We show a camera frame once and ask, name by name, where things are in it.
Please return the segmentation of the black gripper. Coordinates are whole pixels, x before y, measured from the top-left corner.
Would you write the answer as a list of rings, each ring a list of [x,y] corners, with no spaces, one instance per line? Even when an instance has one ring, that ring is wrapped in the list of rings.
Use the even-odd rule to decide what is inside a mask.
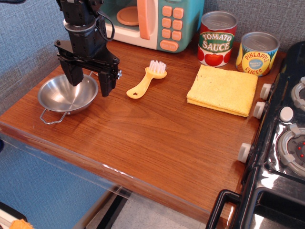
[[[77,86],[83,80],[83,68],[97,72],[103,97],[109,96],[116,87],[116,80],[122,75],[118,68],[120,60],[107,49],[107,42],[113,39],[115,30],[108,38],[106,19],[107,16],[92,17],[84,25],[64,20],[63,25],[70,39],[55,42],[61,68],[69,83]]]

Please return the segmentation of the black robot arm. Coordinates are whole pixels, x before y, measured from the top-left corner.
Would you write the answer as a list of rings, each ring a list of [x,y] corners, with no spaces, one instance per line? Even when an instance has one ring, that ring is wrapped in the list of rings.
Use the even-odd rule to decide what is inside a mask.
[[[105,22],[109,16],[101,10],[102,0],[59,0],[68,41],[57,40],[58,59],[69,83],[77,86],[84,78],[83,70],[98,74],[103,97],[107,97],[121,77],[120,60],[107,49],[115,32],[107,36]]]

